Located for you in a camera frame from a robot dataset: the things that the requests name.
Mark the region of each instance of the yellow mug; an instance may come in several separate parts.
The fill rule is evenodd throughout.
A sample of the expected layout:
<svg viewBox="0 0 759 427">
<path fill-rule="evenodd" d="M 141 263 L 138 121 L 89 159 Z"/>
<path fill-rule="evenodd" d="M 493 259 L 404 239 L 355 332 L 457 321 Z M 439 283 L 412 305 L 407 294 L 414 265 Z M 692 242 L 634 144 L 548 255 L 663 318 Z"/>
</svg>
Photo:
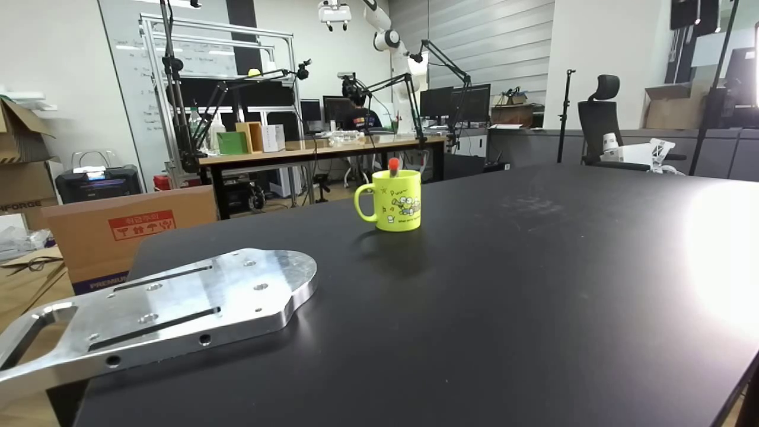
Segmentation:
<svg viewBox="0 0 759 427">
<path fill-rule="evenodd" d="M 355 214 L 383 232 L 410 232 L 423 226 L 423 175 L 417 170 L 379 170 L 374 182 L 361 185 L 353 195 Z M 361 211 L 361 195 L 374 192 L 374 214 Z"/>
</svg>

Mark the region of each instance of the black tabletop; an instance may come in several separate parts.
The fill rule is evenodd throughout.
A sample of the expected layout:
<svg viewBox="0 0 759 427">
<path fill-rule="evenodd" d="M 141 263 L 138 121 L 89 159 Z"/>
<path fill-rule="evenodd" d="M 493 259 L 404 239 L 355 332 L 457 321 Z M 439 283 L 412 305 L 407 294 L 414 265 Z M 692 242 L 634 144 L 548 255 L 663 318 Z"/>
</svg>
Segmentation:
<svg viewBox="0 0 759 427">
<path fill-rule="evenodd" d="M 156 274 L 298 249 L 281 335 L 89 385 L 77 424 L 708 424 L 759 348 L 759 185 L 523 169 L 425 188 L 425 226 L 345 201 L 149 239 Z"/>
</svg>

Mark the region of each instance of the mug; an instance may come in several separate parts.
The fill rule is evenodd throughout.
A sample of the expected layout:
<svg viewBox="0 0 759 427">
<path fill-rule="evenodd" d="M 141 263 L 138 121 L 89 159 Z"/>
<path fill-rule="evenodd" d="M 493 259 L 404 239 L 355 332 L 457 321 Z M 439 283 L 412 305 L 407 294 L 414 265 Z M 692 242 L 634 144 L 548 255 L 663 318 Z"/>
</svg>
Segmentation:
<svg viewBox="0 0 759 427">
<path fill-rule="evenodd" d="M 374 192 L 374 214 L 361 211 L 361 195 Z M 355 214 L 383 232 L 410 232 L 423 226 L 423 175 L 417 170 L 379 170 L 353 195 Z"/>
</svg>

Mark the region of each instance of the pole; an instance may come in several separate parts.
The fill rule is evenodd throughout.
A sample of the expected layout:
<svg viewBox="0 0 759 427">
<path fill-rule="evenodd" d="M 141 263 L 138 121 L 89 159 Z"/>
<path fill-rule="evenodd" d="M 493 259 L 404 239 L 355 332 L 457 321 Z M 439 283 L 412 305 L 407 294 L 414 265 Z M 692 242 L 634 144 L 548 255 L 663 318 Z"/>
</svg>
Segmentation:
<svg viewBox="0 0 759 427">
<path fill-rule="evenodd" d="M 704 115 L 701 115 L 701 124 L 698 129 L 694 155 L 692 155 L 692 163 L 689 163 L 687 175 L 694 175 L 698 161 L 699 161 L 701 149 L 704 149 L 704 140 L 706 140 L 706 131 L 708 131 L 708 115 L 713 110 L 713 96 L 715 96 L 715 85 L 719 85 L 719 78 L 720 78 L 720 66 L 726 65 L 726 57 L 727 57 L 738 8 L 740 8 L 740 0 L 732 0 L 731 25 L 727 25 L 727 32 L 726 32 L 726 40 L 720 46 L 720 55 L 719 55 L 719 65 L 715 65 L 715 71 L 713 71 L 713 80 L 711 80 L 708 96 L 706 96 L 706 106 L 704 106 Z"/>
<path fill-rule="evenodd" d="M 572 90 L 572 76 L 577 68 L 567 68 L 567 85 L 564 85 L 564 106 L 563 106 L 563 134 L 560 134 L 560 152 L 554 157 L 558 163 L 564 161 L 564 137 L 567 137 L 567 115 L 570 115 L 570 90 Z"/>
</svg>

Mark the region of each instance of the mug handle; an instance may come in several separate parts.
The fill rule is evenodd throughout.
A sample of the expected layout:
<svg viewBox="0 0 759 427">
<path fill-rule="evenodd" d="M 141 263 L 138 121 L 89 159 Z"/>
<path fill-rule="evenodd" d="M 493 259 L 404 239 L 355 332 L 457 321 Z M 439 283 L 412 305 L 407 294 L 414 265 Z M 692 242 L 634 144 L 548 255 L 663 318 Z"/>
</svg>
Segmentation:
<svg viewBox="0 0 759 427">
<path fill-rule="evenodd" d="M 376 224 L 376 211 L 374 211 L 373 217 L 368 217 L 368 214 L 361 211 L 361 195 L 368 192 L 368 189 L 374 189 L 374 185 L 368 182 L 368 185 L 361 185 L 361 188 L 353 192 L 353 208 L 355 208 L 355 214 L 359 214 L 366 224 Z"/>
</svg>

